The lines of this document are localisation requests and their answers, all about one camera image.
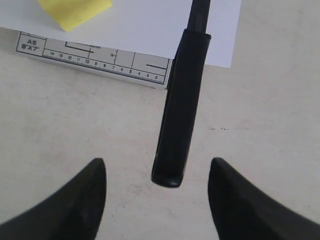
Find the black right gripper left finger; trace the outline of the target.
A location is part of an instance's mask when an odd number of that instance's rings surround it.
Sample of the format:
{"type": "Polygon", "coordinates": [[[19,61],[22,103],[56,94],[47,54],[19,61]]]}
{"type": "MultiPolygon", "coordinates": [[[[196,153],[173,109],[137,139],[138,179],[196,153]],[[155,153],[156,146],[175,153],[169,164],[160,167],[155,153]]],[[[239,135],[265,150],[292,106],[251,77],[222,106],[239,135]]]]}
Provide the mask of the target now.
{"type": "Polygon", "coordinates": [[[107,172],[90,161],[54,194],[0,225],[2,240],[94,240],[102,221],[107,172]]]}

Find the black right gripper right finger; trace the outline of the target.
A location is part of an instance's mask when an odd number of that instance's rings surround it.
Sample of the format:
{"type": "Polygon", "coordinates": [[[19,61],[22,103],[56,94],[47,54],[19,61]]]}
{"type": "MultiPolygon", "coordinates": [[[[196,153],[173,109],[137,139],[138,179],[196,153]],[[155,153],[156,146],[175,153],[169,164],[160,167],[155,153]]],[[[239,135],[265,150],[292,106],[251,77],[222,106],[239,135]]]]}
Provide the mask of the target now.
{"type": "Polygon", "coordinates": [[[320,225],[280,204],[223,158],[213,158],[208,201],[221,240],[318,240],[320,225]]]}

